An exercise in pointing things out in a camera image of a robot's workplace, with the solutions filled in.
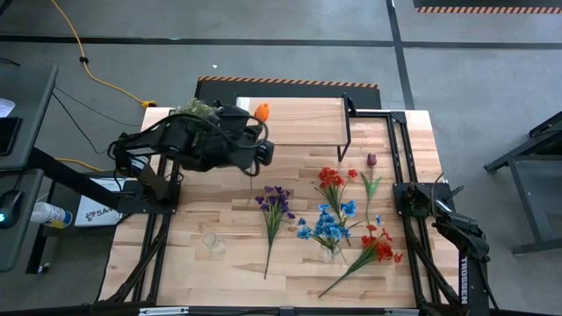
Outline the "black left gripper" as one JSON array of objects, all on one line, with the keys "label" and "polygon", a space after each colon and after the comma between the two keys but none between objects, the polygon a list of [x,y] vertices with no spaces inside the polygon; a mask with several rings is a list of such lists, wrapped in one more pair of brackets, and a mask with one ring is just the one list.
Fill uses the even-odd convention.
[{"label": "black left gripper", "polygon": [[271,165],[275,144],[268,140],[267,124],[240,107],[214,104],[220,105],[220,122],[205,145],[205,162],[210,169],[236,167],[248,172],[256,148],[257,162]]}]

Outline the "orange artificial tulip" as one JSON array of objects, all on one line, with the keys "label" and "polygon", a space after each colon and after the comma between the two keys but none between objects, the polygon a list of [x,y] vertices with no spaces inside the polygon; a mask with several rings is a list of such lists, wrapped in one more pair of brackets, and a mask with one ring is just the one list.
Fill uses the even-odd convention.
[{"label": "orange artificial tulip", "polygon": [[[265,122],[268,119],[268,117],[270,116],[270,106],[269,106],[269,104],[268,103],[259,104],[254,111],[254,116],[257,119],[261,120],[262,122]],[[248,174],[250,176],[257,176],[260,172],[260,164],[257,162],[257,159],[256,159],[256,156],[258,155],[256,150],[257,150],[257,148],[255,149],[253,166],[250,168],[250,171],[248,172]]]}]

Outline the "purple artificial flower bunch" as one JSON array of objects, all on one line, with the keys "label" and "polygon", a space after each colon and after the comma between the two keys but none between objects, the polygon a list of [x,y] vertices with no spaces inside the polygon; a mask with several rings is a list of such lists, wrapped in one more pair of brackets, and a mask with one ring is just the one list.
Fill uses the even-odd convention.
[{"label": "purple artificial flower bunch", "polygon": [[264,194],[255,197],[255,201],[260,206],[267,231],[268,251],[263,275],[266,279],[269,273],[271,250],[281,223],[285,219],[294,220],[295,215],[289,205],[290,191],[282,186],[265,186],[263,189]]}]

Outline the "blue artificial flower bunch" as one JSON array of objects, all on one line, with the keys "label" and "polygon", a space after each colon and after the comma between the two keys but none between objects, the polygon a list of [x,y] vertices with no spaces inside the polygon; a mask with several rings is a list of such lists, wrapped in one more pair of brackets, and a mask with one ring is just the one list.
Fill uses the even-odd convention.
[{"label": "blue artificial flower bunch", "polygon": [[301,240],[314,240],[323,246],[331,255],[335,255],[340,249],[339,242],[342,238],[350,237],[349,229],[343,223],[348,218],[354,218],[357,214],[357,203],[350,200],[340,207],[342,211],[342,223],[331,213],[330,204],[317,205],[320,215],[313,227],[310,227],[304,218],[300,218],[297,226],[299,230],[296,236]]}]

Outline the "clear glass vase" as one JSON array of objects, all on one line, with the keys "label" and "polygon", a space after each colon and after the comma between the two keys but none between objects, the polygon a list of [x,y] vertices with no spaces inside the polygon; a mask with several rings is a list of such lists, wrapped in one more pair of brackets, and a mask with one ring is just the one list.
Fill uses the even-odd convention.
[{"label": "clear glass vase", "polygon": [[204,233],[202,243],[211,255],[223,255],[226,251],[223,239],[216,233]]},{"label": "clear glass vase", "polygon": [[321,259],[325,263],[335,262],[338,256],[342,255],[342,249],[339,245],[332,247],[321,245]]}]

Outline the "red artificial flower bunch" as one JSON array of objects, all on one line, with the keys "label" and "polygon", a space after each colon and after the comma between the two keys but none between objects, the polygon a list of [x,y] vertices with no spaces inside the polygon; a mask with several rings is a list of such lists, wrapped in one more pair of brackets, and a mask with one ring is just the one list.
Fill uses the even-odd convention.
[{"label": "red artificial flower bunch", "polygon": [[372,262],[381,263],[383,261],[391,260],[393,260],[396,264],[401,262],[403,254],[395,253],[393,251],[393,238],[384,228],[378,229],[375,225],[368,224],[366,229],[367,234],[361,238],[362,251],[359,257],[351,263],[343,275],[341,275],[319,295],[320,298],[336,287],[346,277],[350,276],[352,273],[361,269],[365,265]]},{"label": "red artificial flower bunch", "polygon": [[353,180],[355,177],[357,177],[357,172],[354,169],[348,170],[347,179],[344,179],[337,170],[329,167],[323,168],[318,174],[320,183],[314,188],[325,198],[324,204],[331,205],[329,211],[336,216],[340,223],[343,222],[340,207],[343,203],[347,203],[343,201],[343,193],[349,184],[349,180]]}]

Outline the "green potted plant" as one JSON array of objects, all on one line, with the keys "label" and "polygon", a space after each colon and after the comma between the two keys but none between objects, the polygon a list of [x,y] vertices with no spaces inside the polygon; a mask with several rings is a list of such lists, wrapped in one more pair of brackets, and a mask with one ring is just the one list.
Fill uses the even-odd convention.
[{"label": "green potted plant", "polygon": [[175,114],[184,116],[174,118],[170,124],[184,133],[191,147],[200,147],[200,142],[215,132],[220,122],[219,111],[219,104],[208,105],[204,101],[193,98],[187,104],[175,109]]}]

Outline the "maroon artificial tulip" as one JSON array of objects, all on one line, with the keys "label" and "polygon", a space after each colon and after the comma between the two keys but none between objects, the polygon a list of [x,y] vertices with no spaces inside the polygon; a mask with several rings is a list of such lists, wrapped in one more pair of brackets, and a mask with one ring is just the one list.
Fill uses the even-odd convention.
[{"label": "maroon artificial tulip", "polygon": [[366,158],[366,165],[368,167],[369,174],[366,175],[364,172],[361,172],[361,179],[363,181],[365,194],[366,194],[366,205],[365,205],[365,216],[367,223],[370,224],[370,206],[371,201],[377,191],[381,178],[374,178],[374,167],[378,163],[378,158],[375,154],[369,153],[367,154]]}]

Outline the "white box with logo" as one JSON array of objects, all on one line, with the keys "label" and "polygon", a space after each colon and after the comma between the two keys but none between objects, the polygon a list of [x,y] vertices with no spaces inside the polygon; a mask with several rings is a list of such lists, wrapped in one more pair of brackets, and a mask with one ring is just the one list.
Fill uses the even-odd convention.
[{"label": "white box with logo", "polygon": [[[126,178],[119,178],[118,181],[112,178],[92,178],[92,181],[100,184],[107,190],[117,192],[119,191],[118,185],[124,187]],[[102,205],[89,197],[81,196],[74,219],[74,226],[115,226],[122,218],[122,213]]]}]

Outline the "white spray bottle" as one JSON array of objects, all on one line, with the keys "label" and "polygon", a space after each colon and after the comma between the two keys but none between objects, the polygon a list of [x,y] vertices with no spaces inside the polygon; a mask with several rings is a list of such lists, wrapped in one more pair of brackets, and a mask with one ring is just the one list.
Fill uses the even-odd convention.
[{"label": "white spray bottle", "polygon": [[65,229],[72,223],[73,214],[58,206],[45,202],[36,202],[30,221],[55,229]]}]

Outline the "grey desk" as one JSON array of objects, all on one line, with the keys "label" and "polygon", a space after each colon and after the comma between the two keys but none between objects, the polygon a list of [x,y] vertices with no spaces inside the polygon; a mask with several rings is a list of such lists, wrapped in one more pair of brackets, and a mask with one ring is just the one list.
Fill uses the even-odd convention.
[{"label": "grey desk", "polygon": [[18,222],[11,228],[0,228],[0,273],[16,266],[43,176],[40,169],[0,172],[0,195],[8,190],[23,192]]},{"label": "grey desk", "polygon": [[0,98],[15,104],[8,116],[21,119],[10,153],[0,155],[0,170],[19,170],[27,164],[58,72],[57,66],[0,68]]}]

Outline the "black tablet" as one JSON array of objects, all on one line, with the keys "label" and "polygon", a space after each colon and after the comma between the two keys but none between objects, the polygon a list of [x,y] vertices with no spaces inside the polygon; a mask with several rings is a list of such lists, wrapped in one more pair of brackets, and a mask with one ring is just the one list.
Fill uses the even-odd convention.
[{"label": "black tablet", "polygon": [[0,118],[0,156],[10,154],[21,123],[22,119],[19,117]]}]

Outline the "black computer mouse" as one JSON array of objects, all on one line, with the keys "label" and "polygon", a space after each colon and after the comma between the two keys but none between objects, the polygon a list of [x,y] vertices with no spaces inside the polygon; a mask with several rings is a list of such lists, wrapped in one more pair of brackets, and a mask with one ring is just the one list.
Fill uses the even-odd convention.
[{"label": "black computer mouse", "polygon": [[8,190],[0,195],[0,228],[11,228],[19,219],[23,192]]}]

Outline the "black metal cart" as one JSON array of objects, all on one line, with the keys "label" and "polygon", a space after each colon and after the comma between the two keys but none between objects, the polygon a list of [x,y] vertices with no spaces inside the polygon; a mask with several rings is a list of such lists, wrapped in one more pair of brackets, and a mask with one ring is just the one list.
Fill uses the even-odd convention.
[{"label": "black metal cart", "polygon": [[509,168],[534,241],[512,249],[515,255],[562,249],[549,217],[562,217],[562,111],[532,128],[528,138],[484,169]]}]

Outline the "wooden shelf black metal frame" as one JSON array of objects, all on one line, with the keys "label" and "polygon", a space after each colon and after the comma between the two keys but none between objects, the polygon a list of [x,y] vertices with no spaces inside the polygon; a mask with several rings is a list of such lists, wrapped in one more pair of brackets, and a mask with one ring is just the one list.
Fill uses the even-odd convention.
[{"label": "wooden shelf black metal frame", "polygon": [[335,147],[341,162],[351,143],[350,118],[357,114],[347,94],[341,97],[237,97],[235,105],[254,115],[268,103],[269,140],[284,146]]}]

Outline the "silver aluminium rail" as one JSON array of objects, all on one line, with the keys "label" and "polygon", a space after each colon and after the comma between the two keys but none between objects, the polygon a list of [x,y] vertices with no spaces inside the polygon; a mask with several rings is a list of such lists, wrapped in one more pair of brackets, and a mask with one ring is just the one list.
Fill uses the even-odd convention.
[{"label": "silver aluminium rail", "polygon": [[184,316],[188,315],[189,306],[157,306],[141,308],[138,316]]},{"label": "silver aluminium rail", "polygon": [[431,316],[429,313],[419,309],[393,308],[385,309],[385,316]]}]

